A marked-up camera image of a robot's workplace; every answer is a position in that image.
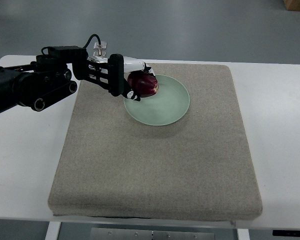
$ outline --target ceramic plate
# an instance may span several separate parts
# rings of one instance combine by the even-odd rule
[[[190,96],[185,86],[178,80],[165,76],[155,76],[159,90],[155,95],[134,101],[124,98],[127,112],[137,121],[151,125],[164,126],[178,121],[186,114]]]

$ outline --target gray floor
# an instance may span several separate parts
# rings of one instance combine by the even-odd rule
[[[0,58],[83,46],[93,33],[108,55],[300,64],[300,12],[283,0],[0,0]],[[44,236],[47,224],[0,220],[2,229],[0,239],[26,239],[17,232]]]

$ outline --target beige fabric mat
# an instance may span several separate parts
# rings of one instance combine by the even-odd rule
[[[55,215],[250,220],[262,202],[230,69],[151,64],[190,95],[166,126],[133,119],[123,98],[82,81],[48,205]]]

